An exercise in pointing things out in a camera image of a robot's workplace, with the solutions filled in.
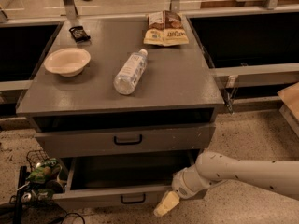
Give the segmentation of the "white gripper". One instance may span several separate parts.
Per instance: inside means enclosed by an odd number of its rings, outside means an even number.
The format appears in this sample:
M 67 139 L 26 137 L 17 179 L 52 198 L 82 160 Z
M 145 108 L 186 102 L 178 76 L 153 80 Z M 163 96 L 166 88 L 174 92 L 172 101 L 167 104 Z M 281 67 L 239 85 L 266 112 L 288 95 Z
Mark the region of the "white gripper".
M 174 174 L 173 191 L 167 191 L 164 194 L 153 213 L 156 217 L 162 217 L 174 209 L 180 199 L 203 199 L 207 191 L 217 183 L 218 180 L 202 175 L 196 165 L 184 168 Z

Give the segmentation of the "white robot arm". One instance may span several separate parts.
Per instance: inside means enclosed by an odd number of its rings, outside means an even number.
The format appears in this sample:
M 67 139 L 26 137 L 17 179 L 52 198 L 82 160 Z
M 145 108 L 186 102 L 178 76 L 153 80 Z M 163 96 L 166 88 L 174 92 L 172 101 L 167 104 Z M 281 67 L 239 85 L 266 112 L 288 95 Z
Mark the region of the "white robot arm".
M 237 180 L 299 199 L 298 161 L 238 160 L 217 152 L 204 151 L 193 165 L 174 174 L 172 190 L 164 194 L 153 214 L 162 217 L 174 209 L 181 199 L 190 199 L 200 191 L 214 188 L 226 180 Z

